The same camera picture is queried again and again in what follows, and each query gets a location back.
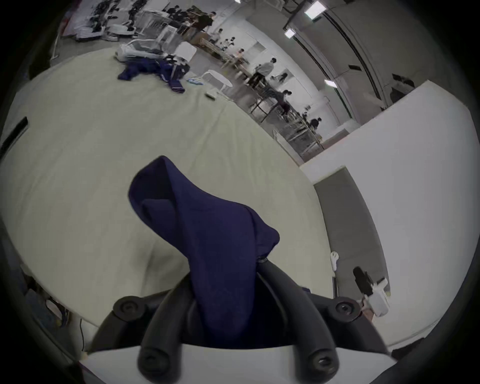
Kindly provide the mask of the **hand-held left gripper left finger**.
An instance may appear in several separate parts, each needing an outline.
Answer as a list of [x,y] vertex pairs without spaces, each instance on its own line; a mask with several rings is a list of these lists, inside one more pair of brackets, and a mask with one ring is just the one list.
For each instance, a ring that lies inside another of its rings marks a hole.
[[178,379],[185,318],[194,301],[189,275],[168,291],[118,299],[95,334],[90,354],[139,346],[136,365],[145,379]]

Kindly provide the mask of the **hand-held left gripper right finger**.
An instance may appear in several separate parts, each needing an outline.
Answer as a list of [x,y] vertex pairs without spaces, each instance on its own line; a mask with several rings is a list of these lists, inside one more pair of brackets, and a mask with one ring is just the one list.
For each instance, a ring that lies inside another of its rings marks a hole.
[[303,381],[328,381],[339,372],[337,348],[389,357],[373,324],[357,301],[308,293],[264,259],[257,274],[271,289],[286,316],[287,334],[297,351],[297,375]]

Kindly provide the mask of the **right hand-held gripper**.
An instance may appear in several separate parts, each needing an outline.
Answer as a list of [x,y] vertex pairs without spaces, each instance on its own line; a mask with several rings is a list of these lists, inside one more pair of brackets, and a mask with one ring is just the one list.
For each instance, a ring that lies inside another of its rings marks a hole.
[[353,274],[359,291],[364,295],[361,309],[371,311],[376,317],[387,315],[390,309],[385,291],[387,278],[382,277],[373,282],[369,274],[359,266],[353,269]]

